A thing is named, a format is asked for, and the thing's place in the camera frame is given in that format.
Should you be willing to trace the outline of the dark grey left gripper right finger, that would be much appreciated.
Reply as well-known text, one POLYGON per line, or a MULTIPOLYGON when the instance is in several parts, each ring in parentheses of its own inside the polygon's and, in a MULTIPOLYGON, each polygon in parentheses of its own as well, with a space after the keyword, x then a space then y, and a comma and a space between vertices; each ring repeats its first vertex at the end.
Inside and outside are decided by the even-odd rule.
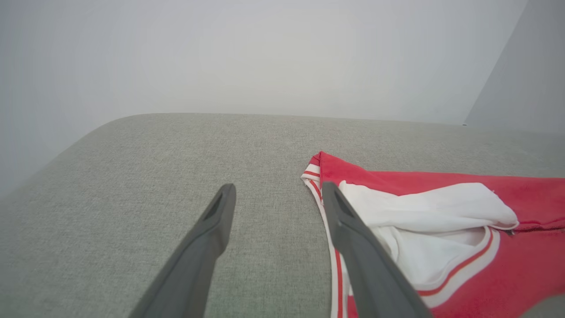
POLYGON ((322 185, 331 242, 343 256, 359 318, 433 318, 339 187, 322 185))

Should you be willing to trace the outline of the grey fabric sofa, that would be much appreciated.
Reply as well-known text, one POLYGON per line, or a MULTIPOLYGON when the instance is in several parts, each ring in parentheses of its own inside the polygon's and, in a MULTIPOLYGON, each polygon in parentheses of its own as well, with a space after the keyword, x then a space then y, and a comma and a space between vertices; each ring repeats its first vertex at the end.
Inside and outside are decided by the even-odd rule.
POLYGON ((0 318, 126 318, 218 189, 237 188, 208 318, 329 318, 327 236, 300 179, 368 170, 565 177, 565 137, 234 114, 111 121, 0 199, 0 318))

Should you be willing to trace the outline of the red and white basketball jersey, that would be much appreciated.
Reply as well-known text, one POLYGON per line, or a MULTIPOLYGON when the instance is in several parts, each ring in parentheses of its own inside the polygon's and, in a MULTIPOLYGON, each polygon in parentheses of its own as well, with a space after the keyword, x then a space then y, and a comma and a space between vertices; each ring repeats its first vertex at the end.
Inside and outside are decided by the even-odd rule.
POLYGON ((435 318, 518 318, 565 294, 565 178, 367 171, 320 152, 302 180, 335 183, 435 318))

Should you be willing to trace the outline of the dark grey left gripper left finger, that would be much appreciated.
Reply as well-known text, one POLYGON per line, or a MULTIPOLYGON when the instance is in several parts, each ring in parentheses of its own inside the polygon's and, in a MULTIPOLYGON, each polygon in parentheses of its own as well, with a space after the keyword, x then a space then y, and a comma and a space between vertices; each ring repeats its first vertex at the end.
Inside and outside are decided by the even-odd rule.
POLYGON ((178 244, 129 318, 203 318, 217 259, 226 250, 237 192, 220 187, 178 244))

